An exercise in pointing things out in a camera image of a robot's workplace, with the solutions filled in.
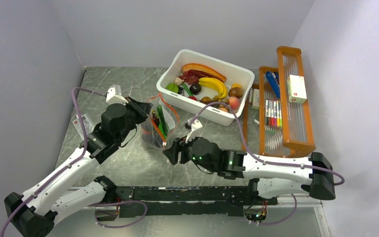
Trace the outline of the clear zip top bag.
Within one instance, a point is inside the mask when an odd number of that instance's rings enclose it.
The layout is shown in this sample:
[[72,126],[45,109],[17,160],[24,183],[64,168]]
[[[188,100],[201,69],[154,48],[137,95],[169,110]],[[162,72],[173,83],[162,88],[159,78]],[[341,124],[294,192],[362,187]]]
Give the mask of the clear zip top bag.
[[148,145],[165,148],[180,121],[176,110],[161,94],[147,100],[151,104],[148,118],[141,124],[141,139]]

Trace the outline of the dark green toy cucumber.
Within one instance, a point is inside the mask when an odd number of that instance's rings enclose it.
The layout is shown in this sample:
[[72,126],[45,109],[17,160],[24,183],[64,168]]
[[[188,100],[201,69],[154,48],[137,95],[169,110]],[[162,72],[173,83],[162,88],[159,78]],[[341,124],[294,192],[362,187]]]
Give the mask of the dark green toy cucumber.
[[167,135],[168,135],[168,126],[166,124],[166,120],[165,120],[165,117],[164,117],[164,113],[163,113],[163,108],[161,105],[158,105],[157,106],[157,113],[158,113],[158,117],[160,119],[160,126],[162,126],[161,128],[161,131],[163,133],[163,136],[164,138],[167,138]]

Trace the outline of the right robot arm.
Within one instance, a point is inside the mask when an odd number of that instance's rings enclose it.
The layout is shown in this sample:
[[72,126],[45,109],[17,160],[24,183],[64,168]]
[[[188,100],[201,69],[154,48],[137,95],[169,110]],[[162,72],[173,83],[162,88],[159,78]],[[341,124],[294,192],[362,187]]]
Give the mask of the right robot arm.
[[224,179],[254,180],[256,186],[246,192],[251,204],[290,194],[307,194],[318,200],[336,198],[333,167],[322,153],[303,158],[266,157],[221,149],[201,137],[188,142],[176,138],[162,153],[173,165],[191,161]]

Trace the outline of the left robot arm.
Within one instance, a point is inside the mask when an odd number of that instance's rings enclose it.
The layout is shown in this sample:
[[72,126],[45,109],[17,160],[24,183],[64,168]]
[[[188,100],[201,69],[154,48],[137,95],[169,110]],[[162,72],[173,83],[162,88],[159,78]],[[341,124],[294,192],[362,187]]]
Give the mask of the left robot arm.
[[68,195],[65,191],[124,147],[129,132],[147,120],[151,108],[152,103],[130,97],[124,103],[108,105],[100,123],[68,159],[32,188],[22,194],[12,192],[4,199],[10,223],[24,237],[45,237],[57,223],[82,208],[118,200],[117,186],[106,176]]

